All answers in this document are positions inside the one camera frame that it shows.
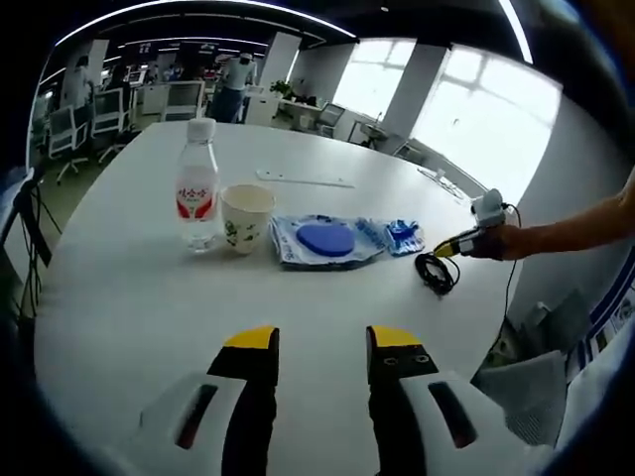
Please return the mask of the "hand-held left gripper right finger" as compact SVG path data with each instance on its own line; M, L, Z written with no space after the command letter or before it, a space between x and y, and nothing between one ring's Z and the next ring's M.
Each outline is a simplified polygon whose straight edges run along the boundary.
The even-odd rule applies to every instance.
M503 409L442 372L414 334L366 328L368 409L382 475L539 475L552 450L514 434Z

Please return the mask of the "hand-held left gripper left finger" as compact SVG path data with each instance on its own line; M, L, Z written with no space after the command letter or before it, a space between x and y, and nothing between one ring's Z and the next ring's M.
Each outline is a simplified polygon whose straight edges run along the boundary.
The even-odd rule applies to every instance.
M138 455L150 475L264 475L277 414L280 330L224 342L204 373L183 377L140 416Z

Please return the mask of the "person's right hand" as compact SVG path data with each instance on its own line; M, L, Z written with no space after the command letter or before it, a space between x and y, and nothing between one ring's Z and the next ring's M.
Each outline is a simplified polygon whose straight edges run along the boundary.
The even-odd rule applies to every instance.
M523 230L513 225L486 229L475 241L472 256L496 261L515 261L524 257Z

